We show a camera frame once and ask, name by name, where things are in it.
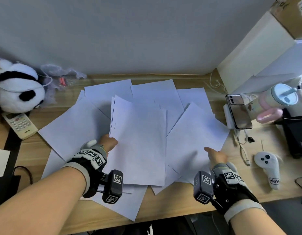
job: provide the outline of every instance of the white game controller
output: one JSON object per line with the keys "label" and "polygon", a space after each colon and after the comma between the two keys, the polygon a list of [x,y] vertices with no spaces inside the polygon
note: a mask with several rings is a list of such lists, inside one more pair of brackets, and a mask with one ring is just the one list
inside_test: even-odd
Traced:
{"label": "white game controller", "polygon": [[279,162],[275,154],[259,152],[254,156],[255,163],[264,169],[268,176],[268,183],[272,189],[280,188]]}

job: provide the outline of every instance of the white box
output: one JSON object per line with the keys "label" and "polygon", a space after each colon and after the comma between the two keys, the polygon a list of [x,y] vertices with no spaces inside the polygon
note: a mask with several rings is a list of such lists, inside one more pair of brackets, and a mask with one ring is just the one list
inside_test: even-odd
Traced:
{"label": "white box", "polygon": [[266,12],[217,69],[228,93],[267,90],[302,74],[302,40]]}

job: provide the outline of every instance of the wood grain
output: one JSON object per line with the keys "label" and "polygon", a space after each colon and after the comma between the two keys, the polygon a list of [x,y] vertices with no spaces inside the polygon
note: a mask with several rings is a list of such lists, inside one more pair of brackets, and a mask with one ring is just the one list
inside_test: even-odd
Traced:
{"label": "wood grain", "polygon": [[[74,86],[68,87],[66,91],[57,92],[57,104],[32,111],[30,119],[41,129],[74,105],[80,90],[84,86],[123,79],[132,79],[132,83],[136,85],[171,78],[173,78],[177,89],[204,87],[213,113],[215,113],[217,119],[225,123],[223,112],[225,94],[217,94],[207,87],[206,84],[208,83],[209,75],[88,76],[88,79],[78,80]],[[213,84],[215,84],[216,79],[220,80],[217,71],[215,71],[213,76]],[[7,129],[4,123],[0,123],[0,148],[2,147],[2,142],[5,142],[4,137],[7,135]],[[280,168],[281,190],[272,191],[269,187],[267,177],[261,168],[254,163],[250,167],[244,164],[239,153],[239,147],[234,142],[233,135],[229,134],[222,151],[229,155],[230,161],[236,165],[240,175],[258,200],[266,202],[301,196],[302,190],[294,184],[294,179],[302,176],[302,159],[296,160],[290,156],[286,141],[280,131],[271,124],[261,125],[254,123],[254,128],[249,130],[249,136],[255,139],[254,143],[244,145],[250,159],[254,154],[262,150],[263,143],[265,151],[278,154],[284,160],[284,164]],[[41,178],[50,150],[50,146],[39,134],[36,134],[22,142],[16,165],[28,167],[33,174],[34,182],[37,182]],[[16,173],[24,175],[19,187],[19,190],[21,190],[29,185],[29,180],[21,170],[18,170]],[[214,210],[212,205],[202,205],[194,200],[192,185],[175,182],[157,196],[153,194],[149,187],[135,222],[151,221],[211,210]],[[79,201],[66,221],[61,234],[90,231],[130,223],[133,222],[93,201]]]}

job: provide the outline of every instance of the person's right arm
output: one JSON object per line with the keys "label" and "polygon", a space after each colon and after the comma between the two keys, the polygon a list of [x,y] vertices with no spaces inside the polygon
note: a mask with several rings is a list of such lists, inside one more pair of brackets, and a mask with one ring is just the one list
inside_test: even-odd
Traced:
{"label": "person's right arm", "polygon": [[[211,168],[219,163],[228,162],[228,156],[223,152],[211,148],[204,149],[208,152]],[[249,208],[237,213],[231,218],[230,223],[236,235],[285,235],[268,214],[258,208]]]}

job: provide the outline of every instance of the stuffed animal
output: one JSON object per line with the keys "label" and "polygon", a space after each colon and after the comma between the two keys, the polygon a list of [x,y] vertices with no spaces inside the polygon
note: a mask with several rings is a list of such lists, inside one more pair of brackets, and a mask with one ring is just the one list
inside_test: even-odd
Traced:
{"label": "stuffed animal", "polygon": [[0,110],[25,113],[38,107],[45,89],[31,67],[0,59]]}

